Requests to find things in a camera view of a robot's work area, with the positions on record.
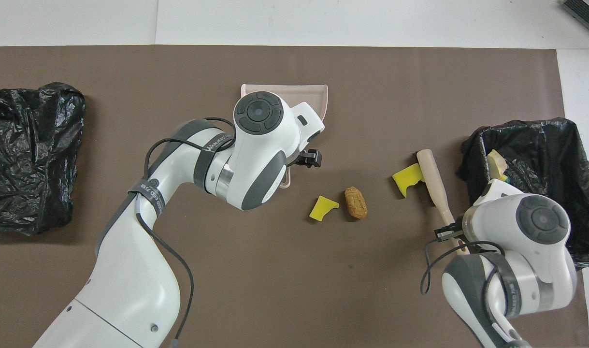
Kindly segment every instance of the brown cork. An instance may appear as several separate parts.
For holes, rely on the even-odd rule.
[[[365,218],[367,216],[367,205],[363,194],[356,187],[348,187],[344,191],[345,204],[348,206],[348,212],[355,218]]]

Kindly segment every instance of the sponge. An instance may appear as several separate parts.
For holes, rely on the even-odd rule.
[[[339,208],[339,203],[329,200],[323,196],[318,196],[318,201],[316,201],[316,205],[312,209],[312,212],[309,214],[310,218],[314,220],[322,221],[322,218],[327,215],[331,209]]]
[[[406,189],[408,187],[411,187],[420,181],[425,182],[423,173],[421,172],[421,167],[418,165],[418,163],[414,163],[410,167],[402,169],[399,172],[393,174],[393,180],[396,184],[398,184],[400,192],[402,192],[402,196],[404,196],[404,198],[406,197]]]
[[[487,160],[490,178],[509,182],[509,178],[504,174],[504,171],[507,170],[507,162],[496,150],[489,152]]]

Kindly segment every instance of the rolling pin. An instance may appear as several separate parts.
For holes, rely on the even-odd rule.
[[[455,218],[453,218],[453,214],[451,214],[451,211],[449,210],[447,193],[445,191],[445,186],[443,185],[443,180],[440,177],[438,166],[436,166],[434,154],[432,154],[429,148],[421,150],[417,152],[417,161],[418,165],[421,167],[423,177],[425,178],[427,192],[429,192],[431,201],[434,202],[438,212],[440,212],[440,217],[442,218],[443,223],[445,226],[454,223]],[[462,245],[462,241],[456,238],[451,238],[451,243],[453,243],[455,247]],[[467,254],[469,254],[469,251],[465,247],[458,249],[458,255]]]

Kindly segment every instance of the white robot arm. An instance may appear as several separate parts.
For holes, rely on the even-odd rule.
[[[442,275],[451,308],[484,348],[530,347],[508,319],[562,308],[575,294],[575,267],[564,246],[570,231],[566,212],[549,198],[494,179],[461,227],[467,240],[495,242],[504,255],[451,260]]]
[[[179,141],[169,141],[149,168],[147,159],[147,173],[133,185],[97,244],[89,280],[36,348],[159,347],[179,314],[180,291],[145,227],[152,228],[186,182],[242,210],[266,203],[286,167],[324,130],[307,103],[290,108],[269,92],[241,98],[234,123],[235,141],[206,119],[190,121],[173,135]]]

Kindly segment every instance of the black trash bag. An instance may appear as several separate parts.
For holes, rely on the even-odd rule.
[[[0,90],[0,231],[41,233],[71,221],[86,106],[53,82]]]
[[[486,155],[496,150],[507,162],[504,174],[523,192],[544,195],[564,207],[571,221],[566,246],[578,269],[589,266],[589,161],[575,123],[510,121],[481,127],[462,143],[457,175],[467,182],[471,204],[490,177]]]

